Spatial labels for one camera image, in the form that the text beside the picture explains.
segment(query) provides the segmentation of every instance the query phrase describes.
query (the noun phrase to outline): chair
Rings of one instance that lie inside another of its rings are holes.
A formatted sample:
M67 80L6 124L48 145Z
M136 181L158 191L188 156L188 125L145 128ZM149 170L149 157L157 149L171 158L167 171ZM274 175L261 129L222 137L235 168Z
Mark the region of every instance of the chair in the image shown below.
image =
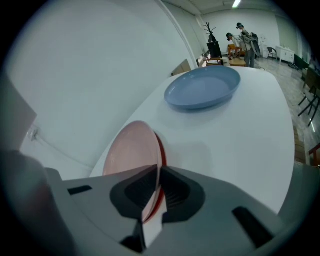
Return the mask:
M320 105L319 92L318 92L318 90L317 90L317 88L316 88L315 86L313 86L313 87L309 90L309 92L305 92L305 93L304 93L304 98L303 98L302 101L299 103L299 106L305 101L305 99L307 99L310 103L309 103L308 106L305 107L304 110L302 110L302 111L300 112L300 114L298 114L298 117L300 117L308 108L310 108L310 109L309 109L309 112L308 112L308 115L310 115L311 110L312 110L312 108L313 108L313 106L314 106L314 103L316 102L316 100L318 100L318 101L317 101L317 104L316 104L316 107L315 107L315 110L314 110L314 113L313 113L313 116L312 116L312 118L311 118L311 120L310 120L310 122L309 122L309 124L308 124L308 127L309 127L309 126L311 125L312 121L314 120L315 115L316 115L317 110L318 110L318 107L319 107L319 105Z
M316 73L316 71L312 68L308 68L304 80L303 88L306 87L306 85L309 86L311 89L312 87L316 87L319 89L320 85L320 76Z
M228 45L228 55L234 55L236 54L236 46L234 44L229 44ZM244 50L240 51L240 56L245 56L246 52Z
M269 55L271 55L272 61L274 61L274 55L275 55L275 57L276 57L276 62L278 63L277 51L276 51L275 49L273 49L272 47L268 47L268 51L269 51L268 58L269 58Z
M222 58L209 58L206 59L206 65L207 66L224 66L224 62Z

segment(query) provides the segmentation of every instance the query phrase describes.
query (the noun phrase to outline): black chair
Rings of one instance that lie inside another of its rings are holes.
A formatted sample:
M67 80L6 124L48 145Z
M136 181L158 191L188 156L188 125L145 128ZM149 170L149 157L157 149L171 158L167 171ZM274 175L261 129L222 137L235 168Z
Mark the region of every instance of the black chair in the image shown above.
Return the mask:
M307 99L307 100L310 102L309 105L308 105L307 107L305 107L305 109L302 110L302 111L300 112L300 114L298 114L298 117L300 117L308 108L310 108L310 109L309 109L309 113L308 113L308 115L310 115L311 110L312 110L312 108L313 108L313 106L314 106L315 101L318 100L318 102L317 102L317 104L316 104L316 106L315 106L315 110L314 110L313 116L312 116L312 118L310 119L310 122L309 122L309 124L308 124L308 127L311 125L312 121L314 120L315 115L316 115L317 110L318 110L319 105L320 105L320 97L317 95L317 88L316 88L315 86L313 86L313 87L309 90L309 93L312 93L313 95L311 94L311 95L309 95L309 97L308 97L308 95L307 95L306 93L304 93L304 98L303 98L303 100L299 103L299 106L305 101L305 99Z
M276 57L276 62L278 63L277 51L276 51L275 49L273 49L272 47L268 47L268 51L269 51L268 58L269 58L269 56L271 55L272 61L274 61L274 55L275 55L275 57Z

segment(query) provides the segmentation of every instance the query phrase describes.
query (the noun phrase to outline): white wall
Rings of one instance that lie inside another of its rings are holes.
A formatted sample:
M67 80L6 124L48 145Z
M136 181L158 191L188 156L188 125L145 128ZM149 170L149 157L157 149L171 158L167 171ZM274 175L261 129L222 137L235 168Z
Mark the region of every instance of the white wall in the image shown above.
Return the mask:
M262 10L251 9L232 9L209 13L202 16L205 22L210 22L210 28L216 29L213 35L219 41L220 49L226 52L228 45L232 42L227 41L227 33L235 36L240 34L236 29L237 23L242 23L248 32L254 32L259 38L266 38L268 47L276 48L280 45L279 30L276 17L273 13Z
M191 14L201 15L199 9L189 0L162 0L162 2L182 7Z
M276 15L276 22L280 35L280 46L289 48L295 53L299 52L297 26L289 18Z
M37 114L18 93L6 72L0 73L0 150L19 150Z
M296 27L296 35L298 41L298 56L302 58L305 62L309 63L311 60L311 47L305 38L305 36L301 33L300 29Z
M207 49L206 51L209 51L209 48L207 46L207 43L209 42L209 35L207 34L208 32L205 30L206 27L203 26L203 25L206 25L206 22L204 21L201 15L196 15L195 18L196 18L196 21L198 22L198 25L203 30L203 38L204 38L203 43L205 45L205 49Z
M155 0L61 0L47 3L26 26L6 70L36 112L41 137L93 167L130 115L185 59L194 69ZM45 167L62 159L38 142L22 148ZM78 169L58 166L69 174Z
M65 156L40 137L34 141L26 138L20 152L37 159L44 167L58 170L64 181L88 178L93 170L91 166L84 166Z
M164 5L169 9L180 25L185 37L189 42L194 57L196 59L201 57L202 54L208 51L208 46L204 37L204 27L200 27L196 16L190 14L189 12L170 3L165 2Z

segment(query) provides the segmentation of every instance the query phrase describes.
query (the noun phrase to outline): white table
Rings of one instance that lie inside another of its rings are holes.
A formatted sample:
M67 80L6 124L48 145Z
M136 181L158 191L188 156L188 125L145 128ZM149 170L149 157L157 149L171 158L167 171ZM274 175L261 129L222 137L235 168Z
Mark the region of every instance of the white table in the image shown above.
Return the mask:
M241 84L228 103L189 113L173 110L164 93L180 76L176 75L164 81L124 126L147 122L162 140L169 166L232 183L278 213L294 167L290 111L272 74L230 68L239 72ZM102 175L111 144L91 177Z

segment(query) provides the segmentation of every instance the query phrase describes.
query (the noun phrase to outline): person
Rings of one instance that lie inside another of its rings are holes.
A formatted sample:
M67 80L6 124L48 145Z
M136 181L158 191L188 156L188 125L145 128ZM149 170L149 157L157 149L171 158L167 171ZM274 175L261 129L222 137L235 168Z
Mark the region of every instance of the person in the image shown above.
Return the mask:
M234 36L231 33L227 33L226 37L228 41L232 40L235 46L235 54L238 56L240 54L241 49L245 51L244 61L245 66L247 68L254 68L255 67L255 52L252 49L251 45L244 41L244 38L241 36Z
M244 36L250 36L252 37L252 33L249 33L248 31L245 30L245 26L242 25L240 22L238 22L236 24L236 28L237 29L240 29L241 30L241 33L244 35Z

